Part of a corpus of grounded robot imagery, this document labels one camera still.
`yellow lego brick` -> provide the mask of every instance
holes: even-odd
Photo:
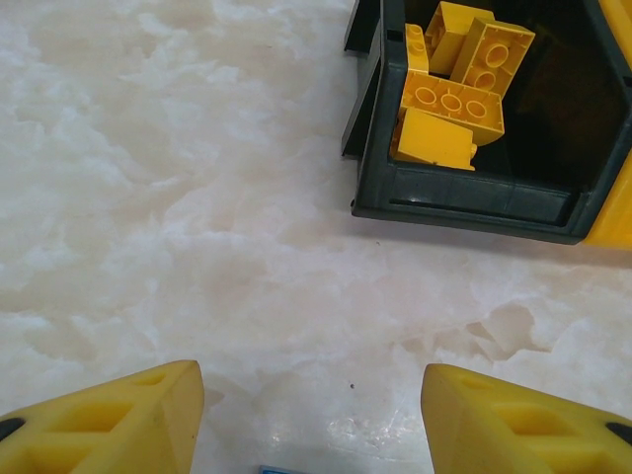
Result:
[[[504,97],[534,38],[518,25],[476,18],[450,80]]]
[[[632,151],[585,240],[588,244],[632,250]]]
[[[426,31],[430,72],[449,75],[475,18],[494,20],[494,13],[450,2],[439,2]]]
[[[408,70],[428,74],[430,66],[422,27],[406,24],[406,50]]]
[[[436,474],[630,474],[632,421],[431,364],[422,413]]]
[[[396,160],[474,170],[470,160],[475,154],[472,130],[419,109],[405,112]]]
[[[198,363],[185,360],[10,413],[0,472],[189,473],[203,395]]]
[[[408,73],[402,108],[416,108],[474,132],[474,143],[487,145],[505,134],[501,96],[447,79]]]

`white marble floor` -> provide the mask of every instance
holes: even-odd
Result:
[[[177,358],[194,472],[430,473],[427,363],[632,417],[632,253],[349,214],[352,0],[0,5],[0,412]]]

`black plastic bin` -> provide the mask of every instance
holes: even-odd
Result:
[[[536,33],[503,101],[506,134],[479,148],[475,172],[393,160],[405,23],[425,29],[438,1],[356,0],[345,50],[358,95],[343,136],[343,153],[361,157],[353,215],[582,241],[632,147],[632,72],[598,2],[454,3]]]

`yellow block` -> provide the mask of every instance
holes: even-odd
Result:
[[[505,134],[501,96],[447,79],[409,71],[401,107],[421,109],[469,128],[478,146]]]
[[[406,24],[408,70],[428,74],[429,62],[424,30],[418,25]]]
[[[450,80],[504,97],[534,38],[518,25],[476,18]]]
[[[450,2],[439,2],[426,31],[430,72],[449,75],[475,18],[494,20],[494,13]]]
[[[632,151],[628,155],[599,216],[588,244],[632,250]]]
[[[420,111],[408,109],[394,158],[474,170],[470,160],[476,154],[472,130]]]

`lego stud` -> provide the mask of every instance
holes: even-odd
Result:
[[[420,87],[415,91],[415,98],[426,107],[431,107],[436,104],[435,91],[428,87]]]
[[[504,44],[493,42],[483,49],[485,64],[491,69],[501,67],[510,57],[510,49]]]
[[[456,97],[454,94],[443,94],[441,96],[441,105],[450,113],[450,114],[458,114],[461,112],[463,104],[461,100]]]
[[[469,115],[470,120],[478,123],[487,116],[487,108],[478,101],[469,101],[465,104],[465,112]]]
[[[491,91],[496,85],[496,75],[483,67],[474,66],[467,75],[467,83],[483,91]]]

